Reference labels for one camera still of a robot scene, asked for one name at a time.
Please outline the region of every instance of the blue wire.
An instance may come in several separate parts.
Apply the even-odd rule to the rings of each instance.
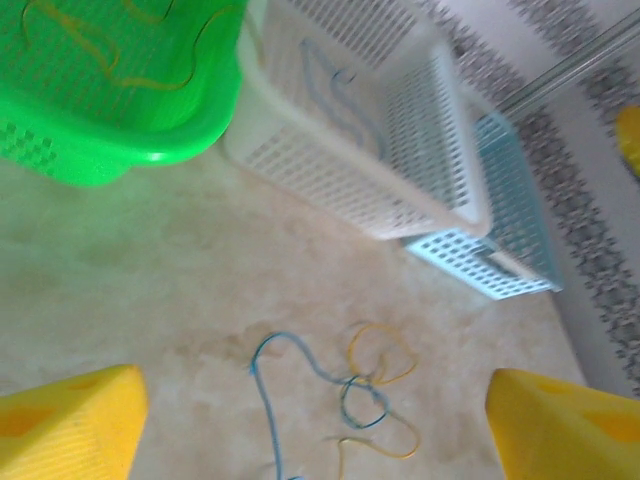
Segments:
[[[384,137],[380,133],[378,127],[373,121],[369,119],[366,113],[354,103],[343,91],[338,88],[338,85],[348,85],[353,81],[355,75],[348,80],[343,78],[344,68],[337,69],[331,60],[324,54],[320,47],[310,38],[305,38],[300,42],[300,50],[302,52],[302,67],[304,73],[304,80],[309,91],[311,99],[320,107],[320,109],[336,123],[342,130],[346,130],[353,135],[358,147],[362,148],[364,145],[364,138],[362,133],[354,126],[345,122],[339,115],[337,115],[331,105],[325,101],[322,95],[315,89],[313,82],[313,75],[311,74],[311,63],[309,61],[309,54],[312,54],[320,64],[320,67],[331,77],[329,86],[333,96],[347,107],[357,118],[362,122],[367,130],[375,137],[378,144],[378,156],[383,159],[387,154],[386,142]]]
[[[258,368],[258,359],[262,354],[262,351],[267,346],[269,342],[274,340],[275,338],[283,337],[287,340],[293,342],[300,351],[304,354],[309,365],[311,365],[311,369],[314,371],[316,375],[318,375],[323,380],[333,383],[334,385],[340,385],[344,387],[341,395],[340,395],[340,412],[342,415],[342,420],[351,428],[356,430],[363,430],[366,428],[371,428],[374,425],[377,425],[382,420],[386,418],[391,410],[391,405],[389,403],[389,398],[383,394],[381,391],[376,389],[371,383],[368,382],[368,379],[365,377],[361,377],[360,375],[354,375],[348,378],[337,378],[333,377],[325,370],[318,366],[318,362],[316,361],[313,353],[307,346],[304,341],[298,337],[297,335],[291,332],[274,332],[268,335],[262,343],[258,346],[255,353],[253,354],[253,358],[251,359],[251,365],[249,367],[249,373],[255,377],[256,385],[258,386],[258,392],[260,393],[260,397],[262,398],[262,403],[264,403],[264,408],[267,412],[267,420],[269,421],[269,430],[271,431],[271,443],[273,445],[273,455],[275,457],[276,464],[276,479],[277,480],[285,480],[284,476],[284,465],[282,461],[282,450],[280,448],[280,439],[278,436],[278,429],[276,426],[276,419],[273,413],[273,407],[271,406],[271,401],[269,400],[269,395],[267,394],[267,389],[264,385],[264,381],[262,380],[262,375],[260,374],[260,369]],[[358,380],[365,380],[365,383],[360,383]],[[360,423],[353,415],[349,413],[346,407],[347,397],[349,396],[349,392],[351,388],[359,388],[361,390],[366,390],[371,394],[371,398],[374,402],[382,405],[383,413],[375,420],[369,423]],[[289,480],[302,480],[303,477],[291,477]]]

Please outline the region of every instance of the white plastic basket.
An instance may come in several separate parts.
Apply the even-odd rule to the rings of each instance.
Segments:
[[[450,49],[402,0],[253,0],[227,154],[377,238],[491,218]]]

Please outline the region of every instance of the yellow string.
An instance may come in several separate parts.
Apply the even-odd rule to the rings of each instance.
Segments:
[[[160,23],[163,21],[171,11],[174,0],[171,1],[167,11],[162,17],[152,16],[142,12],[138,7],[136,7],[131,0],[123,0],[125,2],[125,7],[129,9],[134,17],[137,17],[139,20],[147,23]],[[91,55],[96,61],[103,74],[107,77],[107,79],[115,86],[126,88],[126,87],[137,87],[137,88],[148,88],[151,90],[161,90],[161,91],[173,91],[179,90],[193,79],[196,73],[196,47],[198,45],[198,41],[207,30],[209,25],[211,25],[216,19],[220,16],[232,12],[237,11],[240,13],[244,12],[244,9],[238,5],[227,5],[218,9],[213,13],[211,17],[205,22],[205,24],[200,28],[198,35],[196,36],[195,41],[193,42],[193,46],[191,49],[191,73],[189,76],[178,83],[168,83],[168,82],[159,82],[157,80],[146,78],[146,77],[124,77],[118,78],[113,75],[113,71],[118,65],[120,60],[120,48],[112,42],[107,35],[105,35],[100,29],[90,25],[89,23],[79,19],[72,17],[71,15],[67,15],[65,13],[60,12],[55,5],[53,5],[49,0],[28,0],[22,11],[22,19],[21,19],[21,30],[23,36],[25,37],[25,41],[27,43],[27,48],[30,47],[31,42],[29,39],[29,34],[27,30],[27,22],[26,17],[27,13],[30,11],[32,7],[38,7],[44,14],[48,15],[52,20],[56,21],[68,34],[69,36],[89,55]],[[249,15],[245,15],[244,17],[247,21],[247,26],[249,30],[249,34],[252,37],[252,40],[256,46],[258,51],[259,60],[264,62],[264,52],[262,50],[262,44],[259,40],[259,34],[257,31],[257,27],[253,20],[249,17]],[[95,37],[101,38],[106,41],[109,46],[109,53],[112,54],[113,60],[111,62],[107,59],[107,57],[103,54],[103,52],[95,46],[94,43],[91,42],[90,39],[86,38],[82,31],[87,34],[92,34]]]
[[[374,370],[374,373],[370,376],[369,383],[371,383],[372,385],[390,385],[406,377],[407,375],[411,374],[416,369],[416,367],[418,366],[418,355],[411,349],[411,347],[402,337],[400,332],[396,328],[389,325],[385,325],[382,323],[371,323],[361,328],[349,343],[349,347],[347,349],[347,360],[349,362],[349,368],[353,375],[366,377],[366,375],[363,374],[362,371],[360,370],[360,367],[356,363],[354,356],[355,356],[356,345],[362,338],[363,334],[370,330],[380,330],[386,333],[387,335],[389,335],[405,351],[407,356],[412,360],[412,364],[403,373],[398,374],[390,379],[385,379],[384,376],[387,368],[387,360],[386,360],[385,354],[382,353],[380,354],[380,357],[378,359],[378,366],[376,367],[376,370]],[[345,478],[344,445],[347,443],[355,443],[357,445],[363,445],[381,455],[384,455],[385,457],[394,458],[397,460],[406,460],[412,457],[418,451],[418,449],[422,444],[422,438],[420,436],[420,432],[418,431],[418,429],[412,423],[407,421],[404,417],[402,417],[400,414],[398,414],[393,410],[389,411],[389,416],[394,418],[396,421],[403,424],[404,426],[406,426],[411,431],[415,439],[413,448],[411,448],[411,450],[409,450],[407,453],[396,453],[396,452],[387,450],[383,447],[380,447],[379,445],[376,445],[371,440],[366,438],[343,437],[340,440],[338,440],[338,453],[339,453],[338,478],[339,480],[344,480]]]
[[[353,375],[367,377],[367,374],[362,372],[362,370],[360,369],[360,367],[358,366],[355,360],[355,350],[362,336],[370,330],[380,330],[386,333],[387,335],[389,335],[405,351],[407,356],[412,361],[411,366],[407,370],[405,370],[403,373],[400,373],[395,377],[385,380],[384,376],[386,373],[386,364],[387,364],[386,355],[384,353],[380,354],[380,357],[378,359],[379,368],[376,368],[376,370],[380,370],[380,373],[377,375],[375,375],[374,373],[373,378],[369,380],[372,385],[389,385],[393,382],[397,382],[398,380],[403,379],[407,375],[410,375],[416,369],[416,367],[418,366],[418,355],[411,349],[411,347],[402,337],[400,332],[396,328],[386,325],[384,323],[370,323],[362,327],[358,331],[358,333],[355,334],[355,336],[351,340],[351,343],[349,343],[349,348],[347,349],[347,361],[349,362],[349,368]]]
[[[174,3],[175,0],[171,0],[169,6],[167,7],[167,10],[164,12],[164,15],[151,15],[142,10],[135,3],[133,3],[133,0],[122,0],[122,4],[127,10],[129,10],[129,13],[132,17],[137,18],[141,22],[151,24],[162,23],[164,20],[166,20],[166,18],[169,16],[169,12],[173,8]]]

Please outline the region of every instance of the metal pole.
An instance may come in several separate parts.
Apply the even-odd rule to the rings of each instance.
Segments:
[[[512,121],[575,85],[602,63],[640,43],[640,8],[498,105]]]

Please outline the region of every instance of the plastic basket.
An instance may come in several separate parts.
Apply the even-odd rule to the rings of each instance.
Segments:
[[[242,166],[377,238],[490,213],[450,49],[401,0],[253,0],[225,133]]]
[[[99,185],[214,143],[240,87],[234,51],[246,0],[168,3],[0,0],[0,156]],[[100,58],[116,56],[105,73]],[[125,81],[166,86],[192,72],[172,90]]]
[[[492,113],[477,122],[476,137],[493,209],[491,232],[483,238],[445,230],[406,239],[407,250],[494,299],[559,291],[562,279],[517,134]]]

